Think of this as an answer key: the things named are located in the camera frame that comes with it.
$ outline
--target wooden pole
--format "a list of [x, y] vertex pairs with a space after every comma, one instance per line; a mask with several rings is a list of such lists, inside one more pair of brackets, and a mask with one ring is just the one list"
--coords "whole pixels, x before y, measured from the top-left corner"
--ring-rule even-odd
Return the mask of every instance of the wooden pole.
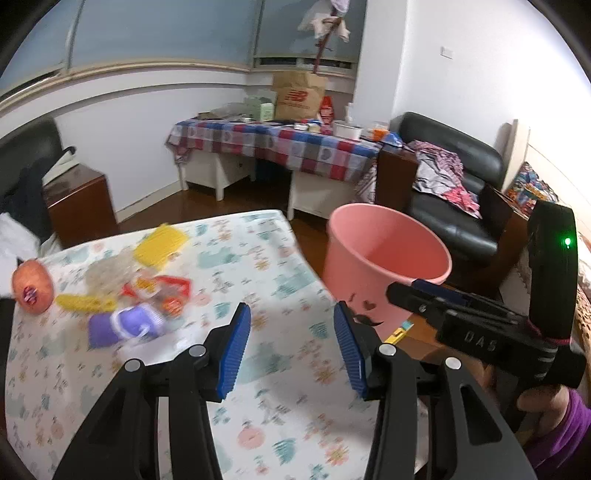
[[[332, 8], [332, 11], [330, 12], [330, 16], [331, 17], [337, 16], [337, 11], [336, 11], [335, 7]], [[323, 20], [324, 23], [331, 22], [332, 25], [330, 26], [329, 32], [324, 37], [322, 37], [322, 40], [320, 40], [320, 43], [318, 44], [318, 54], [316, 55], [316, 60], [314, 61], [314, 68], [312, 69], [312, 73], [318, 73], [318, 67], [320, 66], [320, 59], [322, 58], [322, 53], [324, 52], [324, 48], [326, 47], [326, 44], [328, 43], [330, 34], [340, 25], [341, 20], [342, 20], [341, 17], [337, 17], [337, 19], [335, 21]]]

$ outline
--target power outlet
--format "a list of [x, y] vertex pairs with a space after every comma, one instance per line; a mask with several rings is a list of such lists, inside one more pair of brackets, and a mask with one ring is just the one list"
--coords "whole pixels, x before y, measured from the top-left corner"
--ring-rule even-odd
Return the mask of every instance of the power outlet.
[[453, 60], [453, 50], [441, 47], [441, 56]]

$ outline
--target colorful quilt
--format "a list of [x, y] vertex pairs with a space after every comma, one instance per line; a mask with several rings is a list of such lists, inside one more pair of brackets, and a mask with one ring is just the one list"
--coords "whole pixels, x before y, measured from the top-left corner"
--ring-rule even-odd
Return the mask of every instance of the colorful quilt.
[[[87, 316], [57, 305], [14, 315], [6, 377], [8, 438], [39, 480], [50, 480], [96, 399], [129, 358], [167, 361], [227, 324], [240, 301], [252, 332], [235, 390], [209, 417], [230, 480], [363, 478], [377, 403], [351, 389], [332, 322], [334, 301], [297, 248], [281, 212], [237, 213], [178, 225], [190, 237], [165, 273], [191, 278], [179, 329], [146, 343], [89, 350]], [[94, 260], [135, 246], [152, 230], [46, 257], [56, 291], [84, 293]], [[171, 480], [168, 407], [160, 402], [161, 478]]]
[[531, 215], [538, 199], [557, 203], [558, 195], [552, 188], [540, 178], [536, 171], [526, 161], [517, 172], [513, 184], [505, 192], [518, 206], [519, 211], [526, 217]]

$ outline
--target window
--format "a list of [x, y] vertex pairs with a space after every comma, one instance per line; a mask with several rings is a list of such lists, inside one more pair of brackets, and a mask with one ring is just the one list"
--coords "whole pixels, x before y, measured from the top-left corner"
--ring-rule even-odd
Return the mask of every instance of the window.
[[[60, 0], [0, 76], [0, 99], [39, 80], [104, 66], [179, 61], [250, 69], [311, 68], [312, 31], [297, 30], [316, 0]], [[366, 0], [352, 0], [350, 42], [333, 35], [323, 65], [351, 71]]]

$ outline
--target purple toy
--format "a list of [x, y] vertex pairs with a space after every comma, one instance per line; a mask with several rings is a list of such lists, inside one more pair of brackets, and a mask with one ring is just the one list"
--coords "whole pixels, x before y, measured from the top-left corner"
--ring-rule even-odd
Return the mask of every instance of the purple toy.
[[88, 345], [101, 348], [120, 340], [155, 338], [165, 333], [165, 323], [164, 317], [148, 303], [113, 313], [96, 313], [88, 321]]

